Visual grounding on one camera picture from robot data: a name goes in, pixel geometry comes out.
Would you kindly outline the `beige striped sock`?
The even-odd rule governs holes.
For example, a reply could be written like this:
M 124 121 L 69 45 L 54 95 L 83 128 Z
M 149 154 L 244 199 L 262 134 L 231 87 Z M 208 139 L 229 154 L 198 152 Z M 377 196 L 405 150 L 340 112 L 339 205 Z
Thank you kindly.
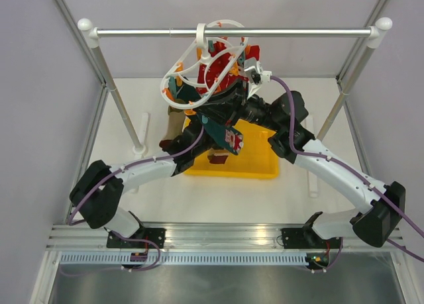
M 210 164 L 225 164 L 231 153 L 225 149 L 211 148 L 207 153 L 207 159 Z
M 177 136 L 182 134 L 186 114 L 183 110 L 168 107 L 168 126 L 159 147 L 165 150 Z

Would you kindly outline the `dark green sock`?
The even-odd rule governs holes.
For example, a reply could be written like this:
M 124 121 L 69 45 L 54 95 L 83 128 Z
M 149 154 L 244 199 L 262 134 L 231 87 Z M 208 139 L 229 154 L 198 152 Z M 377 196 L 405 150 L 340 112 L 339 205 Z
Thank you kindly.
M 184 82 L 178 85 L 174 77 L 168 80 L 168 89 L 170 90 L 172 100 L 176 103 L 188 104 L 190 101 L 196 102 L 201 99 L 195 87 Z
M 231 154 L 239 155 L 244 146 L 243 134 L 233 127 L 220 125 L 205 115 L 197 115 L 206 133 L 215 141 L 215 143 L 229 151 Z

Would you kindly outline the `white clip sock hanger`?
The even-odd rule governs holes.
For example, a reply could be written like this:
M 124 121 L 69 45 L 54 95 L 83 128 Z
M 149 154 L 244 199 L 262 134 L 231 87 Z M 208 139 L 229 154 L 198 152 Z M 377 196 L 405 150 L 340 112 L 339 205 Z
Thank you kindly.
M 249 37 L 238 34 L 238 44 L 229 42 L 229 34 L 207 34 L 208 30 L 243 30 L 244 25 L 221 19 L 199 23 L 195 39 L 160 83 L 160 94 L 169 106 L 194 110 L 205 105 L 219 90 L 226 76 L 239 74 L 238 59 L 248 46 Z

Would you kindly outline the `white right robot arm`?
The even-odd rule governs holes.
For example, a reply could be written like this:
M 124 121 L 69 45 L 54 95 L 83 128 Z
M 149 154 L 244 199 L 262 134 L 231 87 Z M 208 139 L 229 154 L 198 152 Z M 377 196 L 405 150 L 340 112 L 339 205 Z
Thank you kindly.
M 273 103 L 248 97 L 247 86 L 237 81 L 189 118 L 199 121 L 219 147 L 237 134 L 233 127 L 239 121 L 274 131 L 268 142 L 279 158 L 315 174 L 353 204 L 348 211 L 313 214 L 303 225 L 302 239 L 307 246 L 316 248 L 325 240 L 348 236 L 357 236 L 376 248 L 383 246 L 405 217 L 405 187 L 396 181 L 389 185 L 378 181 L 333 155 L 301 125 L 309 114 L 301 93 L 278 77 L 271 79 L 285 89 Z

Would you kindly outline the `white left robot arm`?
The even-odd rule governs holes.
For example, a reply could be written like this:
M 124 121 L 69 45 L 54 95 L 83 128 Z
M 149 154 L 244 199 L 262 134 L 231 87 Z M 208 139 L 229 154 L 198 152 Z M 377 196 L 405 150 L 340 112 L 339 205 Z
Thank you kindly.
M 74 210 L 68 225 L 87 223 L 92 229 L 103 227 L 129 247 L 139 247 L 145 233 L 140 221 L 119 207 L 121 197 L 151 181 L 181 174 L 214 143 L 203 126 L 191 124 L 165 150 L 151 157 L 116 166 L 103 160 L 91 163 L 70 192 Z

